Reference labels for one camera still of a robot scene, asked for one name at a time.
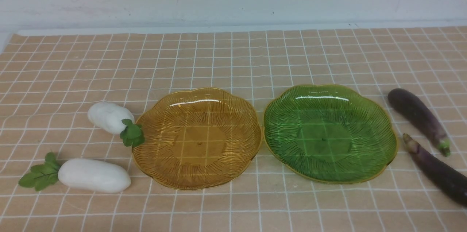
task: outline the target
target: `eggplant stem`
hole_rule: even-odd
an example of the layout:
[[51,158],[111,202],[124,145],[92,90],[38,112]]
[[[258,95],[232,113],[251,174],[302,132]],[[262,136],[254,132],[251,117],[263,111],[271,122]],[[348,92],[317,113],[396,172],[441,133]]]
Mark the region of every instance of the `eggplant stem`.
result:
[[405,148],[409,151],[410,154],[418,154],[418,147],[420,144],[415,141],[410,135],[402,134],[402,139],[405,143]]
[[442,140],[437,148],[443,153],[444,156],[450,156],[451,155],[451,150],[449,149],[450,142],[449,139],[444,139]]

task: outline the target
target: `daikon radish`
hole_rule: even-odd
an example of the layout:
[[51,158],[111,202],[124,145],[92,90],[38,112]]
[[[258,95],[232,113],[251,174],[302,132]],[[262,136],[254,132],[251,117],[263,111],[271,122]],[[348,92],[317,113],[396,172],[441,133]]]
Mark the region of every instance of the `daikon radish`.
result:
[[135,124],[135,116],[125,107],[111,102],[98,102],[89,108],[87,116],[100,129],[120,134],[126,147],[137,147],[144,143],[141,125]]
[[45,156],[45,163],[34,165],[18,184],[33,187],[37,192],[57,181],[76,189],[86,189],[115,194],[127,189],[130,176],[122,167],[93,159],[75,158],[60,165],[52,152]]

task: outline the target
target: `plate rim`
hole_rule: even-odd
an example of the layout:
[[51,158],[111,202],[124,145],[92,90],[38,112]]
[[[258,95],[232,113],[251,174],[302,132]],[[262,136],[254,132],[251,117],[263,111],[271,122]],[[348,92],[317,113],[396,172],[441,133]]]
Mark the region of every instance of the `plate rim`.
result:
[[316,178],[313,178],[313,177],[309,177],[309,176],[307,176],[305,174],[301,174],[297,170],[295,170],[293,167],[291,167],[289,164],[284,162],[281,158],[279,158],[279,156],[277,154],[275,154],[271,150],[270,144],[268,144],[267,139],[266,139],[266,123],[265,123],[266,119],[265,119],[265,117],[263,117],[263,128],[264,129],[263,129],[262,132],[263,132],[263,140],[264,140],[264,143],[266,144],[267,150],[269,150],[271,152],[271,154],[276,159],[278,159],[280,162],[282,162],[282,164],[285,165],[292,172],[294,172],[295,174],[298,174],[298,175],[300,175],[300,176],[302,176],[302,177],[304,177],[306,179],[315,181],[315,182],[324,183],[324,184],[358,184],[358,183],[364,183],[364,182],[368,182],[368,181],[370,181],[372,179],[375,179],[376,177],[380,176],[387,169],[387,167],[392,163],[392,161],[394,161],[394,159],[396,158],[397,153],[398,153],[399,148],[400,148],[400,140],[399,140],[399,137],[397,135],[397,132],[394,129],[394,124],[392,122],[389,111],[386,111],[385,109],[383,109],[383,107],[381,107],[381,105],[379,105],[377,102],[373,101],[372,99],[369,99],[369,98],[367,98],[365,96],[362,96],[360,93],[358,93],[354,89],[352,89],[350,87],[347,87],[345,85],[342,85],[342,84],[297,84],[297,85],[294,85],[292,87],[289,87],[287,90],[282,92],[282,94],[280,94],[280,96],[278,96],[277,98],[274,98],[273,100],[271,100],[266,105],[266,107],[264,108],[264,115],[266,114],[267,109],[269,109],[269,107],[271,106],[271,104],[273,102],[277,101],[278,99],[282,99],[289,91],[291,91],[294,88],[298,88],[298,87],[325,87],[325,86],[333,86],[333,87],[348,89],[348,90],[354,92],[355,94],[357,94],[358,97],[366,99],[369,102],[372,102],[374,105],[379,107],[385,113],[385,115],[387,116],[388,120],[390,121],[390,129],[391,129],[391,131],[392,131],[392,133],[394,134],[394,137],[395,137],[395,149],[394,149],[394,153],[391,156],[391,158],[388,160],[388,162],[383,167],[381,167],[380,171],[378,173],[374,174],[373,176],[371,176],[369,178],[366,178],[366,179],[363,179],[363,180],[359,180],[359,181],[343,181],[343,182],[342,181],[325,181],[325,180],[320,180],[320,179],[316,179]]
[[145,171],[143,171],[140,167],[140,165],[138,164],[138,160],[135,159],[135,153],[134,153],[134,149],[135,147],[131,147],[131,157],[133,159],[133,162],[135,163],[136,167],[143,173],[145,174],[146,176],[150,177],[151,179],[153,179],[154,181],[156,181],[157,183],[159,183],[160,185],[162,186],[165,186],[165,187],[168,187],[168,188],[171,188],[171,189],[175,189],[175,190],[180,190],[180,191],[197,191],[197,190],[202,190],[202,189],[209,189],[209,188],[214,188],[214,187],[218,187],[218,186],[221,186],[221,185],[224,185],[224,184],[227,184],[235,179],[237,179],[240,175],[242,175],[246,170],[247,168],[251,165],[251,162],[253,161],[253,159],[258,155],[258,152],[259,150],[261,149],[261,146],[262,146],[262,143],[264,141],[264,128],[261,126],[261,123],[260,123],[260,118],[258,116],[258,112],[256,111],[255,107],[249,102],[247,101],[247,99],[244,99],[243,97],[240,97],[240,96],[237,96],[235,94],[231,94],[229,93],[228,91],[224,90],[224,89],[221,89],[221,88],[217,88],[217,87],[201,87],[201,88],[196,88],[196,89],[191,89],[191,90],[180,90],[180,91],[175,91],[175,92],[172,92],[172,93],[169,93],[169,94],[166,94],[164,97],[162,97],[159,101],[157,101],[150,109],[148,109],[147,111],[143,112],[143,114],[141,114],[137,120],[135,120],[135,124],[138,124],[138,122],[140,121],[140,119],[147,113],[149,113],[151,110],[153,109],[156,109],[158,104],[160,104],[164,99],[167,99],[169,98],[170,96],[173,96],[175,94],[181,94],[181,93],[193,93],[193,92],[196,92],[196,91],[200,91],[200,90],[206,90],[206,89],[210,89],[210,90],[215,90],[215,91],[219,91],[219,92],[224,92],[225,94],[228,94],[234,98],[237,98],[237,99],[240,99],[241,101],[245,102],[248,106],[250,106],[255,114],[255,117],[256,117],[256,120],[255,120],[255,124],[258,126],[259,130],[260,130],[260,140],[259,140],[259,144],[256,146],[256,149],[255,149],[255,152],[254,152],[254,155],[252,156],[252,158],[250,158],[247,163],[245,164],[245,166],[243,167],[243,169],[239,172],[239,174],[235,175],[235,177],[231,178],[230,180],[226,181],[226,182],[222,182],[220,184],[217,184],[217,185],[213,185],[213,186],[204,186],[204,187],[200,187],[200,188],[180,188],[180,187],[173,187],[173,186],[170,186],[166,183],[163,183],[161,181],[159,181],[158,179],[156,179],[155,177],[152,177],[150,176],[149,174],[146,174]]

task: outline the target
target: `plate center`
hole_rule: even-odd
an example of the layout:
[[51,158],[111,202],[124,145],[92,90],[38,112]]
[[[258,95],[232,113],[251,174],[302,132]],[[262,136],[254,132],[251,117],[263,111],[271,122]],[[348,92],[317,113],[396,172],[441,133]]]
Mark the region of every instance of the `plate center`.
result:
[[352,136],[339,122],[312,119],[302,124],[297,133],[297,142],[306,155],[336,162],[347,156]]
[[225,135],[217,126],[195,125],[182,130],[173,152],[182,164],[205,167],[217,160],[225,148]]

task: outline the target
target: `yellow plate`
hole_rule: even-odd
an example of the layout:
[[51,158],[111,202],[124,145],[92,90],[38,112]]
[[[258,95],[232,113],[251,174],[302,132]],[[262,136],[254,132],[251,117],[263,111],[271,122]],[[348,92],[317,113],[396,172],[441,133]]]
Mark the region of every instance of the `yellow plate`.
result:
[[230,182],[250,165],[262,142],[253,106],[217,88],[169,94],[136,123],[146,139],[132,149],[136,165],[180,190]]

